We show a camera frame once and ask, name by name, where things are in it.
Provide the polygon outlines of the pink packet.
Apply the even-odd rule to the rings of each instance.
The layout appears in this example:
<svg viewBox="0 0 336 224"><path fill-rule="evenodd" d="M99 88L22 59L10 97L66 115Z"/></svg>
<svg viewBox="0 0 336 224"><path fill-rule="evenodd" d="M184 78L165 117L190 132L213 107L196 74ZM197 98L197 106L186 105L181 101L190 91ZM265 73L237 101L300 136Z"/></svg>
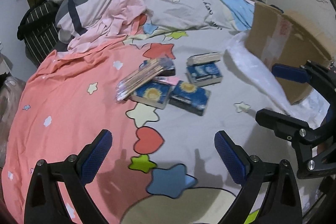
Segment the pink packet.
<svg viewBox="0 0 336 224"><path fill-rule="evenodd" d="M175 76L168 76L168 77L157 76L157 77L154 77L153 80L158 83L163 83L163 84L173 85L173 86L176 86L177 83L179 82L179 78Z"/></svg>

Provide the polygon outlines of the starry night tissue pack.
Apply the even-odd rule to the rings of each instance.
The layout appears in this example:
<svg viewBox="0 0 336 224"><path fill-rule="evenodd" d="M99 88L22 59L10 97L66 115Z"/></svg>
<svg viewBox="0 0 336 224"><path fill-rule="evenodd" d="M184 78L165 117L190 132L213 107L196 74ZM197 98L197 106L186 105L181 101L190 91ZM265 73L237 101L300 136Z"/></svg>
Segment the starry night tissue pack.
<svg viewBox="0 0 336 224"><path fill-rule="evenodd" d="M172 86L169 84L149 81L137 88L130 96L130 99L147 106L164 109L169 99L171 89Z"/></svg>

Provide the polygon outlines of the white plastic bag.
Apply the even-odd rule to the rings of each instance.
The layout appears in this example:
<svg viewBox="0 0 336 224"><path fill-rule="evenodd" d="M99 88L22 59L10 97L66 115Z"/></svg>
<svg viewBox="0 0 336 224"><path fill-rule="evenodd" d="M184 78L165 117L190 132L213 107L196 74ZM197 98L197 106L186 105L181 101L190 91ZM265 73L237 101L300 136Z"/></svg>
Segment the white plastic bag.
<svg viewBox="0 0 336 224"><path fill-rule="evenodd" d="M268 68L246 49L248 35L248 31L243 31L228 40L228 47L223 55L228 70L269 97L280 109L280 113L306 121L313 129L322 125L329 103L318 92L311 91L308 97L291 105L283 88Z"/></svg>

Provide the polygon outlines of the bag of wooden chopsticks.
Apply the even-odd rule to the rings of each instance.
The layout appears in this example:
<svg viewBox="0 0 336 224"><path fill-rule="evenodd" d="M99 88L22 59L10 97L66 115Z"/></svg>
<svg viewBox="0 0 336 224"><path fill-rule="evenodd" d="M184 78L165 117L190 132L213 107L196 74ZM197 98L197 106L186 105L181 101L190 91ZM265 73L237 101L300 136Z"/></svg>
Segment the bag of wooden chopsticks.
<svg viewBox="0 0 336 224"><path fill-rule="evenodd" d="M137 88L153 80L162 71L174 65L173 60L169 57L161 57L148 61L144 67L136 69L117 84L117 102L128 98Z"/></svg>

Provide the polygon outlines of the grey pink folded blanket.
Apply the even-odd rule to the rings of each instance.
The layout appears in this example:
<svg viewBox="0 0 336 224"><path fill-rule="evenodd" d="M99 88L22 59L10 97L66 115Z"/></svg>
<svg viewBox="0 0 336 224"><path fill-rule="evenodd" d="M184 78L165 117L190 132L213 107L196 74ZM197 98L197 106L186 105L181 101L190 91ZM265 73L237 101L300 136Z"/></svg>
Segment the grey pink folded blanket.
<svg viewBox="0 0 336 224"><path fill-rule="evenodd" d="M103 36L132 34L145 10L143 0L64 0L55 18L58 40L69 51L85 52Z"/></svg>

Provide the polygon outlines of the brown cardboard box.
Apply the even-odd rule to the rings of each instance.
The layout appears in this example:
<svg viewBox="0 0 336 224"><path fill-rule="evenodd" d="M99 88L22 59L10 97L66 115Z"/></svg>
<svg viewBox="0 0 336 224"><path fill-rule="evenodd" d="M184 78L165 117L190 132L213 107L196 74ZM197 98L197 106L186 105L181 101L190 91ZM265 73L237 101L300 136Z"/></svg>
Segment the brown cardboard box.
<svg viewBox="0 0 336 224"><path fill-rule="evenodd" d="M299 67L307 60L327 66L335 56L335 44L311 20L262 2L255 2L245 47L268 69L275 63Z"/></svg>

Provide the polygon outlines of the cartoon patterned bed quilt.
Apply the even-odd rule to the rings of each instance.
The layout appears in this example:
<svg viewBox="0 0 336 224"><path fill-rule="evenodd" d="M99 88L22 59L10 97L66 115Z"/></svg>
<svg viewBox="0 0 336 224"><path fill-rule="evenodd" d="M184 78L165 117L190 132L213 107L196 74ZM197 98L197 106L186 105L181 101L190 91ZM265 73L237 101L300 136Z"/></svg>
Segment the cartoon patterned bed quilt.
<svg viewBox="0 0 336 224"><path fill-rule="evenodd" d="M2 190L18 223L37 161L64 160L103 130L112 148L87 190L108 223L215 223L238 193L214 146L224 130L264 160L294 160L288 144L268 135L255 112L280 109L228 70L228 40L252 27L249 0L143 0L134 32L103 36L85 52L52 52L28 80L9 133ZM189 83L190 56L218 52L221 83L200 117L127 99L116 86L144 60L169 57Z"/></svg>

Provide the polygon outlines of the black striped laundry basket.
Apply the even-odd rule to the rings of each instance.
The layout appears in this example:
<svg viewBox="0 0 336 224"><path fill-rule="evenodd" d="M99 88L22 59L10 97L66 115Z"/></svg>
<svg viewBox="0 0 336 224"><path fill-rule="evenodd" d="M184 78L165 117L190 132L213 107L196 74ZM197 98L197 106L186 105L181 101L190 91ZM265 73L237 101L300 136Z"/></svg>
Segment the black striped laundry basket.
<svg viewBox="0 0 336 224"><path fill-rule="evenodd" d="M30 8L23 16L17 30L17 38L25 43L35 65L40 65L58 42L55 24L60 5L44 1Z"/></svg>

